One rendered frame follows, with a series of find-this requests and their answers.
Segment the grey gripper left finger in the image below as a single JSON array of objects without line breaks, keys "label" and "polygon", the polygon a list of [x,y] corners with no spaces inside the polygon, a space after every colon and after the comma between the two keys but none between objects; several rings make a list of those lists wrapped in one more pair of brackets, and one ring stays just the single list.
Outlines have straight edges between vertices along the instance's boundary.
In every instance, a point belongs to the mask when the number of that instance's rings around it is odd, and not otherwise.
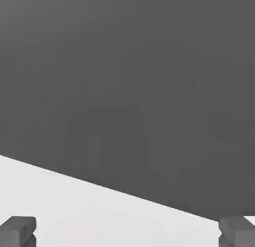
[{"label": "grey gripper left finger", "polygon": [[0,226],[0,247],[36,247],[36,218],[11,216]]}]

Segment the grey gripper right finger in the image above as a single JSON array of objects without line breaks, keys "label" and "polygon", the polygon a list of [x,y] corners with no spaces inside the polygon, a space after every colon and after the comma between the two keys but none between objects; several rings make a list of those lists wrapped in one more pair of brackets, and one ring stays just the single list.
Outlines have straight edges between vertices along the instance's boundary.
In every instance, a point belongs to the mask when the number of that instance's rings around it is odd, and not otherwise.
[{"label": "grey gripper right finger", "polygon": [[255,247],[255,225],[244,217],[219,219],[219,247]]}]

